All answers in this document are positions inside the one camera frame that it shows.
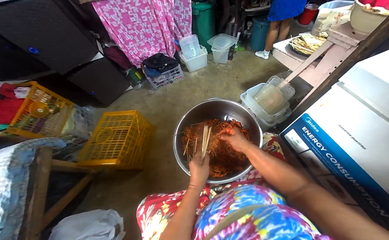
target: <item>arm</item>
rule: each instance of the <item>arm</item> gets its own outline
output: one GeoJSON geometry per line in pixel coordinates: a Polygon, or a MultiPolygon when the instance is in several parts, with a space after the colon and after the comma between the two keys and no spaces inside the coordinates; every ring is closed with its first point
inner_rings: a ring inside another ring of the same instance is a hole
{"type": "Polygon", "coordinates": [[[175,214],[160,235],[160,240],[189,240],[192,235],[199,196],[209,176],[209,155],[206,155],[203,161],[200,157],[201,152],[198,151],[189,163],[189,187],[175,214]]]}
{"type": "Polygon", "coordinates": [[[289,164],[251,144],[236,128],[226,128],[220,139],[243,152],[252,165],[287,202],[334,239],[389,239],[389,232],[335,199],[289,164]]]}

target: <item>plastic crate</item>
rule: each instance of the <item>plastic crate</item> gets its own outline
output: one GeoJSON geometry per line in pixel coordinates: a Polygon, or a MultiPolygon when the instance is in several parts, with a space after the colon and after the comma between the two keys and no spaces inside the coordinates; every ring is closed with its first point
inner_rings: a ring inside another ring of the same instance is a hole
{"type": "Polygon", "coordinates": [[[54,159],[77,162],[77,155],[94,131],[94,112],[74,105],[60,139],[66,143],[54,151],[54,159]]]}
{"type": "Polygon", "coordinates": [[[154,131],[138,111],[105,112],[78,155],[78,165],[143,169],[154,131]]]}
{"type": "Polygon", "coordinates": [[[35,81],[14,84],[30,87],[10,126],[0,136],[10,134],[26,138],[58,137],[73,108],[73,103],[35,81]]]}
{"type": "Polygon", "coordinates": [[[173,82],[176,82],[180,79],[184,79],[183,71],[181,70],[181,66],[178,64],[175,68],[166,71],[162,73],[160,76],[157,76],[155,78],[150,78],[145,74],[147,80],[150,82],[150,84],[153,86],[154,89],[158,89],[162,86],[171,84],[173,82]]]}

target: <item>midea logo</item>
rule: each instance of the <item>midea logo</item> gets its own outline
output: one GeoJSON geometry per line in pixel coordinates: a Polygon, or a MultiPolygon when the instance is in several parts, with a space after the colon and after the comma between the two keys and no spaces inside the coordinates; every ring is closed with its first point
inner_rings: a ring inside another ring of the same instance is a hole
{"type": "Polygon", "coordinates": [[[311,120],[311,118],[306,117],[305,122],[308,123],[316,132],[319,132],[319,129],[317,129],[316,125],[313,124],[313,120],[311,120]]]}

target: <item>gray plastic crate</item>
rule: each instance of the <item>gray plastic crate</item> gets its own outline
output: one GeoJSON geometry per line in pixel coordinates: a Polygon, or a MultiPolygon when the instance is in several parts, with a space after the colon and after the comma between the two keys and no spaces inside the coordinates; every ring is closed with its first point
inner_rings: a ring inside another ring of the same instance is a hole
{"type": "Polygon", "coordinates": [[[54,159],[76,162],[78,152],[91,137],[94,128],[94,112],[74,105],[59,137],[66,146],[54,151],[54,159]]]}
{"type": "Polygon", "coordinates": [[[181,66],[178,64],[175,68],[166,71],[162,73],[160,76],[157,76],[155,78],[150,78],[147,76],[146,73],[144,73],[147,80],[150,82],[150,84],[153,86],[153,89],[158,89],[162,86],[171,84],[173,82],[176,82],[180,79],[184,79],[183,71],[181,70],[181,66]]]}

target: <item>white sock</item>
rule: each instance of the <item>white sock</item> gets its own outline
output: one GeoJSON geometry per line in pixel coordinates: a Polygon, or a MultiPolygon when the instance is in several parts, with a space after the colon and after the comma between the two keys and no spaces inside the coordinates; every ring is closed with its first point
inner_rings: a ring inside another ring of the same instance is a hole
{"type": "Polygon", "coordinates": [[[258,51],[258,52],[255,52],[255,56],[267,59],[267,58],[269,58],[269,53],[270,53],[270,51],[267,52],[266,50],[258,51]]]}

